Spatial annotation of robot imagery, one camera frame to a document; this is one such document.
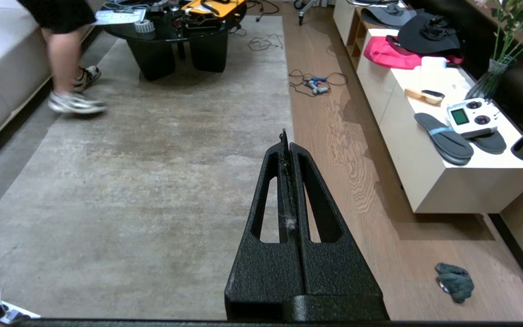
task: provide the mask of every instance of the pink bag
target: pink bag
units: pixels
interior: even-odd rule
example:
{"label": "pink bag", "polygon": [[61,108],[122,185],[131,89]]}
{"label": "pink bag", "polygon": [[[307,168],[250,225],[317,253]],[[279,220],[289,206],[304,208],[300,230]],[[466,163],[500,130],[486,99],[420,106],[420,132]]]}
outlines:
{"label": "pink bag", "polygon": [[[422,55],[401,48],[397,37],[387,35],[371,37],[365,48],[365,57],[387,68],[414,69],[421,66]],[[456,56],[446,56],[446,58],[453,64],[463,62],[463,58]]]}

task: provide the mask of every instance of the black hat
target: black hat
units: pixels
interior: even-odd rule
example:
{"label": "black hat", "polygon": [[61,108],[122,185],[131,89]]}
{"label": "black hat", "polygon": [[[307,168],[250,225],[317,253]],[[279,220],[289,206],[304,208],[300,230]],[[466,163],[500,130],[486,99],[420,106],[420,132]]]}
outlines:
{"label": "black hat", "polygon": [[399,30],[399,43],[418,54],[458,50],[456,31],[442,16],[420,13]]}
{"label": "black hat", "polygon": [[388,4],[388,6],[364,8],[361,11],[361,16],[364,21],[375,25],[381,25],[390,29],[400,29],[407,21],[417,16],[418,13],[423,12],[419,10],[405,10],[397,6],[397,4]]}

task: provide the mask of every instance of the round coffee table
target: round coffee table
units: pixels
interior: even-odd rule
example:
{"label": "round coffee table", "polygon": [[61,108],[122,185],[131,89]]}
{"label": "round coffee table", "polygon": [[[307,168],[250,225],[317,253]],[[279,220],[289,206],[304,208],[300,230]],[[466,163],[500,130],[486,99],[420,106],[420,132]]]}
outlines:
{"label": "round coffee table", "polygon": [[225,69],[227,61],[228,32],[239,25],[246,12],[247,6],[243,2],[235,10],[237,15],[229,15],[218,25],[203,25],[192,29],[186,28],[186,24],[182,25],[182,10],[147,12],[145,19],[153,22],[153,33],[137,33],[132,23],[104,25],[104,29],[110,35],[127,41],[141,72],[149,81],[175,71],[174,43],[178,46],[179,57],[184,59],[184,43],[189,42],[191,59],[196,69],[220,73]]}

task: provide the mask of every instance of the sneaker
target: sneaker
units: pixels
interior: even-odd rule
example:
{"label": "sneaker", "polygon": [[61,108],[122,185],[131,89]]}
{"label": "sneaker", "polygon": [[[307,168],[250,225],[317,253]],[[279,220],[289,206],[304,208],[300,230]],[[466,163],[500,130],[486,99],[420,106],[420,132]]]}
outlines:
{"label": "sneaker", "polygon": [[80,68],[82,73],[74,81],[74,92],[85,91],[88,87],[92,85],[96,80],[100,78],[102,72],[96,66],[90,66],[88,68]]}
{"label": "sneaker", "polygon": [[48,106],[55,112],[72,114],[96,114],[108,107],[105,102],[88,99],[81,93],[57,94],[54,91],[49,95]]}

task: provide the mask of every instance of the blue tool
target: blue tool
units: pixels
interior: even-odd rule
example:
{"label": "blue tool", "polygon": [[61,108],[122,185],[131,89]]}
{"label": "blue tool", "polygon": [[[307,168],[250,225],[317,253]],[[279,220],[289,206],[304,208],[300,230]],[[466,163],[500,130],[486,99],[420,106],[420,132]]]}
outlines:
{"label": "blue tool", "polygon": [[320,83],[326,83],[326,79],[321,79],[319,77],[313,77],[310,80],[306,81],[306,86],[312,89],[312,94],[323,94],[328,93],[330,91],[330,87],[320,87],[318,86]]}

